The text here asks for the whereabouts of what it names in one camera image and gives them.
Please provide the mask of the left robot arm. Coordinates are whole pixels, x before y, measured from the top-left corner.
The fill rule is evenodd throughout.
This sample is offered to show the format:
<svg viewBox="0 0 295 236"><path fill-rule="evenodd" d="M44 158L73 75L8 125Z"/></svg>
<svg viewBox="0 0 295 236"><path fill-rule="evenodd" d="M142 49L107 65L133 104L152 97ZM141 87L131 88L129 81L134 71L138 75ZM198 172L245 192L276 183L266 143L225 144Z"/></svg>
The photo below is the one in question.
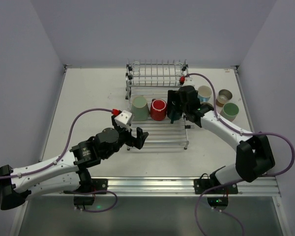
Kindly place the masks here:
<svg viewBox="0 0 295 236"><path fill-rule="evenodd" d="M113 127L91 136L57 157L33 165L0 167L0 209L9 210L33 197L58 191L90 194L94 189L88 169L117 153L124 145L141 149L148 132L136 129L132 135L127 114L112 116Z"/></svg>

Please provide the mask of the light green tumbler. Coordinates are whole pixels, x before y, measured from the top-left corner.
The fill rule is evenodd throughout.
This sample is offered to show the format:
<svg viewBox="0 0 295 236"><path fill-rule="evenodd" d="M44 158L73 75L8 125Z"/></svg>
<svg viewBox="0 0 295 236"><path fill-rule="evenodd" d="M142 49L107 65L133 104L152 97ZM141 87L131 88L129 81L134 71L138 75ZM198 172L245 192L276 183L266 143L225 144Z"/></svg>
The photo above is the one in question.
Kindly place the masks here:
<svg viewBox="0 0 295 236"><path fill-rule="evenodd" d="M230 122L234 121L239 113L239 107L234 103L226 103L223 106L223 108L224 108L225 115L222 117L224 117Z"/></svg>

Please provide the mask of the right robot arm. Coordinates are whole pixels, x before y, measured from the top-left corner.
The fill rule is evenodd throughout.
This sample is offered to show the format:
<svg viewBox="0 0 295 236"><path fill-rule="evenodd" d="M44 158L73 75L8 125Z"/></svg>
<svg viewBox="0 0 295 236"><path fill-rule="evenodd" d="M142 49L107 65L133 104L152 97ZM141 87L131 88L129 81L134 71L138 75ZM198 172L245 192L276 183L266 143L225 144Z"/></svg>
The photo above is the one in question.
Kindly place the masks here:
<svg viewBox="0 0 295 236"><path fill-rule="evenodd" d="M252 182L275 165L275 160L266 135L240 133L238 126L219 116L210 105L197 98L193 86L167 92L167 115L174 122L185 115L193 124L208 130L226 142L235 152L235 163L223 166L209 175L209 186L215 187L236 180Z"/></svg>

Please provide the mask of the dark green mug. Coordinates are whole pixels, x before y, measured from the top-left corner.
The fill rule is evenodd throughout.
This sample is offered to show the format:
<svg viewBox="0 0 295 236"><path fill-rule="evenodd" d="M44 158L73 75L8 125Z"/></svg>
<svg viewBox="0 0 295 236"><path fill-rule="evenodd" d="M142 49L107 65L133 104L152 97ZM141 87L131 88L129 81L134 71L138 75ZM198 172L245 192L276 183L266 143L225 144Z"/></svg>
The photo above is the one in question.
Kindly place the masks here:
<svg viewBox="0 0 295 236"><path fill-rule="evenodd" d="M170 119L170 124L182 118L182 111L177 109L175 106L170 106L167 109L167 117Z"/></svg>

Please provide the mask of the light blue mug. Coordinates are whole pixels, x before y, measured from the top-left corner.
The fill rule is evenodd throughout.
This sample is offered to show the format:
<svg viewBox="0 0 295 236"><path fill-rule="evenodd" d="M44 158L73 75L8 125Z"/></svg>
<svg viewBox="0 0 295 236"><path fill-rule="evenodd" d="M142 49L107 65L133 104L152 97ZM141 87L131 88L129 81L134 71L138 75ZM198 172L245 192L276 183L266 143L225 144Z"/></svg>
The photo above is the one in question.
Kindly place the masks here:
<svg viewBox="0 0 295 236"><path fill-rule="evenodd" d="M201 103L209 102L212 95L212 90L208 86L200 86L198 88L198 99Z"/></svg>

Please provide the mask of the beige tumbler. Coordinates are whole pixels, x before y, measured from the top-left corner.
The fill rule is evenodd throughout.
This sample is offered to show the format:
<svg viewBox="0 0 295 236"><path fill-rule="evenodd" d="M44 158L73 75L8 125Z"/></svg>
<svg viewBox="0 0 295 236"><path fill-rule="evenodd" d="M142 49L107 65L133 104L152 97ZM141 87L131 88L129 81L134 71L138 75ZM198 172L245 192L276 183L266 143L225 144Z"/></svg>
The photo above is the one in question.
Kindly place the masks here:
<svg viewBox="0 0 295 236"><path fill-rule="evenodd" d="M214 108L214 106L213 106L212 104L210 104L210 103L205 102L205 103L203 103L203 104L204 104L204 105L208 105L209 107Z"/></svg>

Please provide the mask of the cream and brown cup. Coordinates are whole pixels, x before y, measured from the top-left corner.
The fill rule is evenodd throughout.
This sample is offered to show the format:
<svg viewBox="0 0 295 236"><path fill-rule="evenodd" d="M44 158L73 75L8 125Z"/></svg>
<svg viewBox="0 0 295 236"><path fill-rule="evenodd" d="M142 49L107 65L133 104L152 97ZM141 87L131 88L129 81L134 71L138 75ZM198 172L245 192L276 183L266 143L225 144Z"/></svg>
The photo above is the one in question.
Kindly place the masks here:
<svg viewBox="0 0 295 236"><path fill-rule="evenodd" d="M218 92L216 97L216 105L219 107L223 107L226 103L228 103L233 97L233 94L227 90L222 89Z"/></svg>

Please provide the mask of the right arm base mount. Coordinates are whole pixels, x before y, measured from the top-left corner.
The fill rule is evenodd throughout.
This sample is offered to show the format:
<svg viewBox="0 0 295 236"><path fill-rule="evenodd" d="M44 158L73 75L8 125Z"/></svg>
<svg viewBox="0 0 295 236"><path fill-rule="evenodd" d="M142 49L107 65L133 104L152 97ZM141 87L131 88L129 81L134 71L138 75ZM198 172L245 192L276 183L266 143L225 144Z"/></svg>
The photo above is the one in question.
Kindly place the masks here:
<svg viewBox="0 0 295 236"><path fill-rule="evenodd" d="M219 185L220 183L213 174L208 175L204 173L193 180L193 187L196 195L201 195L206 190ZM227 185L212 189L205 193L205 195L207 194L212 195L212 197L207 197L207 203L210 207L218 210L225 210L229 204L229 196L238 194L238 187L237 184Z"/></svg>

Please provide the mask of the pink tumbler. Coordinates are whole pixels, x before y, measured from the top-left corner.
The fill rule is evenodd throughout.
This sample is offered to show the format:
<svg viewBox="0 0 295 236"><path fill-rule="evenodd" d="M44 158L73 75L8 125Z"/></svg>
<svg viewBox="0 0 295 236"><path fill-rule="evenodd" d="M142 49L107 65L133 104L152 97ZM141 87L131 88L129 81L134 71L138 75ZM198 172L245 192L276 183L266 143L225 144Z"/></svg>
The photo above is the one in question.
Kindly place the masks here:
<svg viewBox="0 0 295 236"><path fill-rule="evenodd" d="M221 111L220 111L220 115L221 116L224 116L225 115L225 112L224 112L224 108L222 107Z"/></svg>

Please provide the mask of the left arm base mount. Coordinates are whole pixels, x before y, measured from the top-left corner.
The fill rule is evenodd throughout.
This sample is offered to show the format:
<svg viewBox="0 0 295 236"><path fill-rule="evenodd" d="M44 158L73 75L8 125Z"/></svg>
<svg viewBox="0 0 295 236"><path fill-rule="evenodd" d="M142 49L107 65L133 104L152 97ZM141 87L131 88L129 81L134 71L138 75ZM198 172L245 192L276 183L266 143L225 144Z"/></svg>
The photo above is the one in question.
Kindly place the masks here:
<svg viewBox="0 0 295 236"><path fill-rule="evenodd" d="M82 184L76 190L64 191L64 194L73 194L73 205L83 210L88 206L92 206L95 202L96 194L90 192L103 191L108 188L108 180L106 178L92 178L89 183Z"/></svg>

